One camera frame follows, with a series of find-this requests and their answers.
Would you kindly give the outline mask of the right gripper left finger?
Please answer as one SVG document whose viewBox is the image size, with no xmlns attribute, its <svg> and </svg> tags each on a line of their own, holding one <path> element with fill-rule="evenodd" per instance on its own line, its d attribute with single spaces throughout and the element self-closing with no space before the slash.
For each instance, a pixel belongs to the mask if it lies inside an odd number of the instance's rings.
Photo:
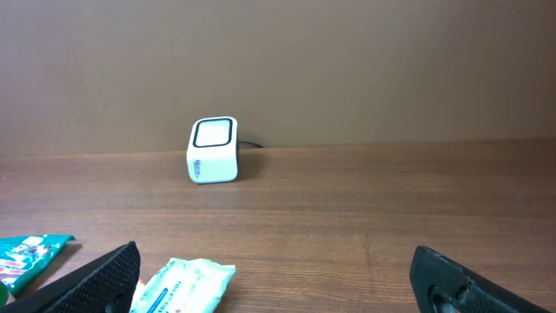
<svg viewBox="0 0 556 313">
<path fill-rule="evenodd" d="M 129 313 L 141 257 L 130 241 L 1 308 L 1 313 Z"/>
</svg>

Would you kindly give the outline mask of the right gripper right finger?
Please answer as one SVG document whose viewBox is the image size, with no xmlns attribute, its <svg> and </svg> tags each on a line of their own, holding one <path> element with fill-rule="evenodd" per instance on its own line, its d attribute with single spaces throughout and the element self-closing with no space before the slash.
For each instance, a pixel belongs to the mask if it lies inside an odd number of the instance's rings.
<svg viewBox="0 0 556 313">
<path fill-rule="evenodd" d="M 421 313 L 549 313 L 424 245 L 409 277 Z"/>
</svg>

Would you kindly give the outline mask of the mint wet wipes pack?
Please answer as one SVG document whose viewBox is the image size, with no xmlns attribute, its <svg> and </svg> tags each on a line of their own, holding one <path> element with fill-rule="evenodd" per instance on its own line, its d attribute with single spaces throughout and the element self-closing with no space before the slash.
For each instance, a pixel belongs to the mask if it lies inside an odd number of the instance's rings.
<svg viewBox="0 0 556 313">
<path fill-rule="evenodd" d="M 236 272 L 208 259 L 172 258 L 133 295 L 130 313 L 213 313 Z"/>
</svg>

